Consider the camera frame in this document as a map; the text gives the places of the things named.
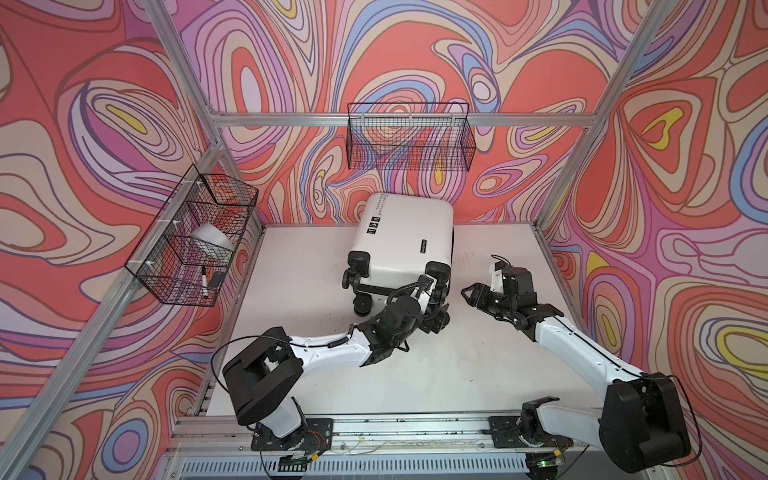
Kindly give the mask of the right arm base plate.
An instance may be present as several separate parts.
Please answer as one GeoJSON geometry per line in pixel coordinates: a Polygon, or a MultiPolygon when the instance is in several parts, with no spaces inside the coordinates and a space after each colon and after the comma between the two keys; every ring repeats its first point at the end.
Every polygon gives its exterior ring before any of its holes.
{"type": "Polygon", "coordinates": [[[527,414],[491,416],[489,427],[482,431],[492,439],[493,446],[503,448],[568,449],[574,442],[564,436],[544,432],[536,420],[527,414]]]}

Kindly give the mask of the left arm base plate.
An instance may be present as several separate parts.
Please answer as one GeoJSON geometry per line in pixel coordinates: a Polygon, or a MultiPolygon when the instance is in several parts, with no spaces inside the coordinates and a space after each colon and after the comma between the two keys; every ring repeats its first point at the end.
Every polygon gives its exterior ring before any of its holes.
{"type": "Polygon", "coordinates": [[[297,430],[278,437],[272,430],[257,424],[251,450],[255,452],[319,452],[332,446],[334,420],[330,417],[309,418],[297,430]]]}

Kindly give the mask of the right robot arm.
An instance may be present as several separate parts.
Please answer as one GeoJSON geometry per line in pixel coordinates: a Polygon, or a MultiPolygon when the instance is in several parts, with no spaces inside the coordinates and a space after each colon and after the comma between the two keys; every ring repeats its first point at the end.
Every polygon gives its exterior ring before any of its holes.
{"type": "Polygon", "coordinates": [[[461,295],[493,319],[511,324],[552,352],[596,393],[598,407],[564,404],[555,396],[523,404],[516,431],[531,446],[568,438],[604,451],[627,473],[667,465],[692,451],[681,401],[671,376],[647,373],[581,332],[564,313],[541,303],[532,274],[502,261],[490,284],[474,283],[461,295]]]}

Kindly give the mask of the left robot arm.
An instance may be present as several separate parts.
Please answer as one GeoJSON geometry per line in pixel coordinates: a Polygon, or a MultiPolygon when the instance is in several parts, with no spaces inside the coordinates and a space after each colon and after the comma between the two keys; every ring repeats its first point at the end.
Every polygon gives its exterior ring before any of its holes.
{"type": "Polygon", "coordinates": [[[290,336],[273,327],[250,338],[251,343],[222,369],[237,423],[259,425],[280,440],[308,430],[306,417],[292,390],[299,380],[346,367],[376,365],[399,350],[417,330],[438,333],[450,322],[446,305],[431,303],[428,295],[389,300],[370,319],[353,324],[348,332],[317,338],[290,336]]]}

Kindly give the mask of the black and white suitcase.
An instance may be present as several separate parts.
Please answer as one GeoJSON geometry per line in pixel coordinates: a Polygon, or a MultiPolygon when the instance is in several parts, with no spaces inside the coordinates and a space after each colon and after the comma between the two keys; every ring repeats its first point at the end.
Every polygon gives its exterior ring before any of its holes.
{"type": "Polygon", "coordinates": [[[369,315],[375,296],[385,298],[424,275],[436,280],[432,300],[444,302],[450,291],[453,247],[450,203],[400,194],[372,195],[342,277],[342,287],[355,294],[355,313],[369,315]]]}

